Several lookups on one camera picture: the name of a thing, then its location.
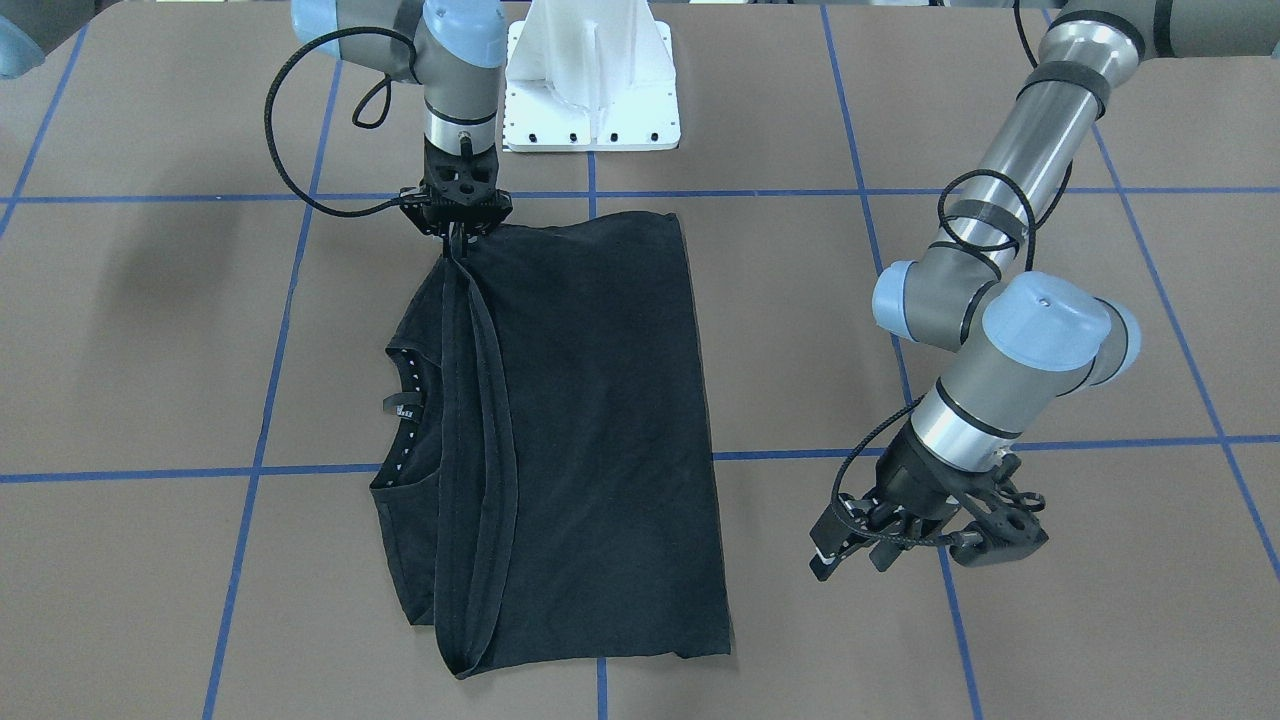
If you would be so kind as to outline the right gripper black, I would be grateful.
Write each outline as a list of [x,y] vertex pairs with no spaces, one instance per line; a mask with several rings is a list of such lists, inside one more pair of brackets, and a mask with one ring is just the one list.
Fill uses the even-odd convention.
[[[489,201],[497,193],[497,147],[452,154],[425,138],[422,193],[433,201]],[[445,256],[466,263],[472,241],[467,225],[451,225]]]

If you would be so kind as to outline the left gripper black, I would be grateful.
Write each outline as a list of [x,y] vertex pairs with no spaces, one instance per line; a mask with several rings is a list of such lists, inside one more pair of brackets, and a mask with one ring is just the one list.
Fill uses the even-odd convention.
[[[957,469],[934,456],[908,423],[890,442],[876,464],[876,487],[867,493],[874,507],[867,528],[877,534],[870,561],[877,571],[888,571],[914,541],[934,541],[960,507],[955,498],[979,475]],[[809,536],[815,553],[809,561],[818,582],[827,582],[851,553],[873,544],[856,532],[856,516],[849,502],[829,502]]]

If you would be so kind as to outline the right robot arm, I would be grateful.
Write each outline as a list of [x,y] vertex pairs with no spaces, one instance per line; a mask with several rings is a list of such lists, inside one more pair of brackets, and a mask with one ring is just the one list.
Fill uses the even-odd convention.
[[384,208],[398,208],[448,255],[492,233],[509,215],[497,186],[497,113],[506,51],[498,1],[293,1],[301,49],[376,70],[376,91],[419,85],[424,96],[424,174]]

